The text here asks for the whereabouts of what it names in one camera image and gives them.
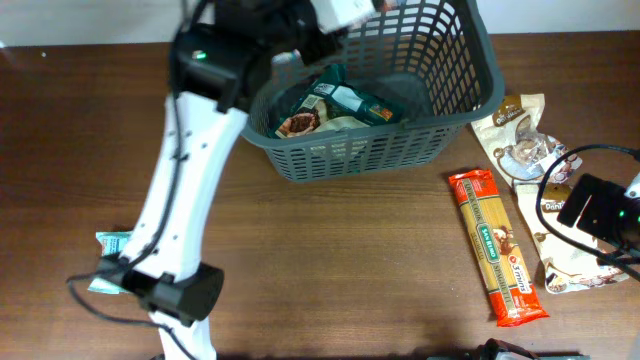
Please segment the white tissue pack row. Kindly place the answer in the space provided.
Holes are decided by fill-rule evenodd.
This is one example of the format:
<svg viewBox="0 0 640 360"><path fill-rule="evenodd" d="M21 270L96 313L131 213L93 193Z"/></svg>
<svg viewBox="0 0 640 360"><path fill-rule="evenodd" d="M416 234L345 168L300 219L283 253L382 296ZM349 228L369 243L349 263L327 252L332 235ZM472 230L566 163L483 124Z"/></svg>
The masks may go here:
<svg viewBox="0 0 640 360"><path fill-rule="evenodd" d="M393 10L405 0L310 0L317 26L324 34L362 24L374 16Z"/></svg>

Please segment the teal wet wipes pack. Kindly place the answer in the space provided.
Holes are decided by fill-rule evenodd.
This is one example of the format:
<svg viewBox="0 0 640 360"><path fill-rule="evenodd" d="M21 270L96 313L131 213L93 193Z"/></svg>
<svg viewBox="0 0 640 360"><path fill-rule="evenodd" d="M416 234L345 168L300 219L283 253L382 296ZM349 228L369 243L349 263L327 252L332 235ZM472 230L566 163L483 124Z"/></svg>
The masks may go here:
<svg viewBox="0 0 640 360"><path fill-rule="evenodd" d="M102 247L102 256L112 255L119 253L127 245L132 235L132 231L125 232L97 232L96 240ZM125 293L125 290L111 284L105 280L95 278L89 285L88 290L90 292L118 295Z"/></svg>

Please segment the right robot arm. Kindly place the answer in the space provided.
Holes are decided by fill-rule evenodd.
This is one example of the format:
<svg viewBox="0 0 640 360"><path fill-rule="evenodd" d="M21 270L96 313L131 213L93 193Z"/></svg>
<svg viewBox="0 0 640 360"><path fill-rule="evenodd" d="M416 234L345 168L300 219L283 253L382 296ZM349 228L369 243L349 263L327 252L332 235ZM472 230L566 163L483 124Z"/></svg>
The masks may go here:
<svg viewBox="0 0 640 360"><path fill-rule="evenodd" d="M639 191L597 178L580 177L557 221L631 253L639 251Z"/></svg>

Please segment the green snack bag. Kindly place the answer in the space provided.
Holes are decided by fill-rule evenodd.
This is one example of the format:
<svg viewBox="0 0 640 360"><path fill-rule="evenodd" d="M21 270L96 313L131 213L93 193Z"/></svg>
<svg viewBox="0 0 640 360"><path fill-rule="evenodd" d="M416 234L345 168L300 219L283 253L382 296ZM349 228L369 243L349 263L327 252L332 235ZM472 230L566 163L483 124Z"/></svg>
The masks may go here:
<svg viewBox="0 0 640 360"><path fill-rule="evenodd" d="M307 86L270 131L273 138L399 123L405 106L354 87L345 65L330 65Z"/></svg>

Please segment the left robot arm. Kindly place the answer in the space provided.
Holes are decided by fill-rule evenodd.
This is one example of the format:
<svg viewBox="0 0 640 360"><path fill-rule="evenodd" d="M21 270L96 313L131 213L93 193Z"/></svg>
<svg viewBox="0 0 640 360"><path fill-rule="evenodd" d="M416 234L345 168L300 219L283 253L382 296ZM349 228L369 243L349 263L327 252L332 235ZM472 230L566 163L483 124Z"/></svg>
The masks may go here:
<svg viewBox="0 0 640 360"><path fill-rule="evenodd" d="M275 56L313 64L340 48L372 1L196 2L168 54L165 135L126 246L103 256L96 277L134 295L166 359L212 359L209 316L224 274L201 259L207 216L227 158Z"/></svg>

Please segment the beige nut bag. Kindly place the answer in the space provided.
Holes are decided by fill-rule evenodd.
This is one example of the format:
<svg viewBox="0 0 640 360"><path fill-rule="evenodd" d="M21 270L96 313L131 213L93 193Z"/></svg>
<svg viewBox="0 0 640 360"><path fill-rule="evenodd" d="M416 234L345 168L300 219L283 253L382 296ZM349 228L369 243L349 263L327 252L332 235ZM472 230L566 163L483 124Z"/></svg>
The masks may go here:
<svg viewBox="0 0 640 360"><path fill-rule="evenodd" d="M542 94L509 95L493 114L471 124L485 153L498 173L517 192L533 193L546 172L549 184L565 183L582 165L556 138L537 130L545 108Z"/></svg>

